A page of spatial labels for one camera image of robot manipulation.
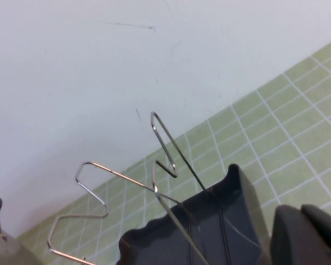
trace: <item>mark on wall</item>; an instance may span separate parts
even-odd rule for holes
[[[170,48],[170,53],[173,53],[173,51],[175,50],[176,47],[178,47],[183,41],[179,40],[177,41],[177,43],[175,43],[171,48]]]
[[[137,24],[128,24],[128,23],[113,23],[113,22],[104,22],[100,20],[94,20],[95,22],[102,23],[102,24],[107,24],[107,25],[112,25],[112,26],[124,26],[124,27],[133,27],[133,28],[139,28],[139,29],[149,29],[153,30],[156,32],[156,28],[154,26],[147,26],[147,25],[137,25]]]
[[[136,110],[136,113],[137,113],[137,115],[138,115],[138,119],[140,120],[140,122],[141,122],[141,117],[140,117],[140,114],[138,113],[138,110],[137,110],[137,108],[135,108],[135,110]]]
[[[172,18],[174,18],[174,16],[173,16],[173,12],[172,12],[172,10],[170,9],[170,6],[168,5],[167,0],[163,0],[163,3],[165,4],[165,6],[167,7],[168,11],[169,11],[170,14],[172,15]]]

